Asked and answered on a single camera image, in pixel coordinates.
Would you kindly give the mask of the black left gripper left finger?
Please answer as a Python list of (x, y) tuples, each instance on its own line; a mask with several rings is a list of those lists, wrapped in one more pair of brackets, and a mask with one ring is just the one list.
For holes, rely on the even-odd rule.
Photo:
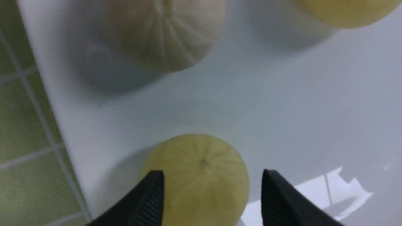
[(161, 226), (165, 200), (165, 175), (151, 170), (119, 202), (88, 226)]

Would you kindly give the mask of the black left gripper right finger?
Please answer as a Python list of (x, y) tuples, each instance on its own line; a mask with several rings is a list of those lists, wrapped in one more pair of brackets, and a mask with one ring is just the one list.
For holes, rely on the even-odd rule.
[(264, 169), (261, 184), (264, 226), (341, 226), (315, 206), (278, 171)]

